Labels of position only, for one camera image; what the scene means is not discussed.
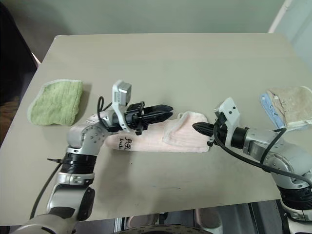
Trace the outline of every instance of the gray wall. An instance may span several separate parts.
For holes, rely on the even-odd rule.
[[[1,0],[42,60],[56,35],[265,33],[284,0]]]
[[[312,0],[293,0],[275,32],[287,37],[312,71]]]

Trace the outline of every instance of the beige table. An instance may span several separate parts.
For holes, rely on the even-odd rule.
[[[167,104],[214,120],[214,107],[232,97],[242,126],[273,129],[259,102],[272,86],[306,85],[312,77],[280,35],[125,34],[56,37],[34,76],[0,151],[0,225],[27,221],[33,203],[67,147],[65,126],[35,126],[26,112],[51,80],[84,82],[82,123],[98,96],[111,100],[117,79],[133,85],[132,103]],[[312,129],[285,138],[312,152]],[[138,153],[102,148],[89,220],[212,207],[279,198],[270,174],[214,146],[203,154]],[[52,184],[38,214],[45,211]]]

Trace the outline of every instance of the towel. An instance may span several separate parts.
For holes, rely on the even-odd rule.
[[[197,122],[208,121],[203,114],[185,112],[177,119],[149,125],[140,136],[124,132],[108,136],[105,145],[116,150],[143,152],[206,152],[208,136],[192,127]]]
[[[260,101],[279,128],[283,127],[281,121],[288,130],[304,129],[312,124],[312,91],[308,87],[271,88],[261,95]]]
[[[36,125],[72,125],[78,113],[82,81],[58,79],[44,84],[28,108],[28,120]]]

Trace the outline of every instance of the white towel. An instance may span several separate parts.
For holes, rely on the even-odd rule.
[[[312,91],[308,87],[271,88],[268,94],[287,128],[312,124]]]
[[[124,132],[109,136],[105,145],[117,150],[143,152],[207,152],[208,136],[192,127],[197,122],[207,122],[207,118],[200,113],[185,112],[177,119],[149,125],[140,136]]]

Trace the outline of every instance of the pink towel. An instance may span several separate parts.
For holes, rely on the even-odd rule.
[[[192,127],[197,122],[207,122],[207,118],[200,113],[185,112],[177,119],[149,125],[140,136],[124,132],[109,136],[105,145],[116,150],[144,152],[207,152],[208,136]]]

